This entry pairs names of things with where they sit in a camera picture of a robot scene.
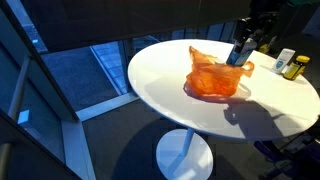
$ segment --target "table base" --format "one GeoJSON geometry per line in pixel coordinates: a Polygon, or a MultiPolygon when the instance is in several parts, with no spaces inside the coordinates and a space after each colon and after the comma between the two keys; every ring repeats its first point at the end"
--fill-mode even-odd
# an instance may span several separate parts
{"type": "Polygon", "coordinates": [[[165,134],[157,146],[157,163],[167,179],[208,179],[213,157],[208,144],[193,133],[187,154],[182,151],[187,130],[177,129],[165,134]]]}

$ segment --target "table top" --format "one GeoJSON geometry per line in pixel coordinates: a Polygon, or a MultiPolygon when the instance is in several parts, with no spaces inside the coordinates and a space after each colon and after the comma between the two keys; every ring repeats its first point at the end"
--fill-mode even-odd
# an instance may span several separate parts
{"type": "Polygon", "coordinates": [[[191,72],[189,46],[226,61],[233,45],[208,40],[174,40],[137,53],[128,68],[134,91],[170,120],[198,132],[240,140],[274,140],[311,127],[320,114],[320,100],[303,77],[289,81],[271,72],[275,62],[254,51],[250,78],[242,76],[237,92],[221,101],[188,96],[183,87],[191,72]]]}

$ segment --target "white round table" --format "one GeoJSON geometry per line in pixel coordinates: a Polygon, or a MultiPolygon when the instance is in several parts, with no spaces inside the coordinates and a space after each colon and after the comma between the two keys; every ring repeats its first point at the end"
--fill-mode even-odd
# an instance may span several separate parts
{"type": "Polygon", "coordinates": [[[233,45],[207,40],[175,40],[137,53],[128,68],[140,98],[157,112],[185,126],[165,134],[157,146],[157,162],[168,179],[206,179],[212,153],[196,132],[223,138],[265,141],[291,136],[312,126],[320,114],[319,96],[299,76],[295,81],[271,72],[275,59],[254,51],[251,78],[242,76],[237,92],[221,101],[188,96],[183,87],[191,72],[189,46],[226,61],[233,45]]]}

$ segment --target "jar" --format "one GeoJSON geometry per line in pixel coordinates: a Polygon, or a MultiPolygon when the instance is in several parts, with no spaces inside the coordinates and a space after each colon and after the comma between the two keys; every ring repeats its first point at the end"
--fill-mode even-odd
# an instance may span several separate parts
{"type": "Polygon", "coordinates": [[[296,60],[290,64],[290,67],[283,74],[283,77],[288,80],[295,80],[299,74],[303,73],[309,60],[310,58],[307,56],[298,56],[296,60]]]}

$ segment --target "plastic bag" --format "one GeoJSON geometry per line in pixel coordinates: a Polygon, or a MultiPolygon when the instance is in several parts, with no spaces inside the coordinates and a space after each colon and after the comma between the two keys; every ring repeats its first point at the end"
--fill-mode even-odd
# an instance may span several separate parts
{"type": "Polygon", "coordinates": [[[254,64],[247,61],[242,67],[218,64],[217,57],[203,54],[192,46],[189,47],[193,62],[192,72],[187,75],[188,87],[198,96],[232,96],[244,74],[251,77],[254,64]]]}

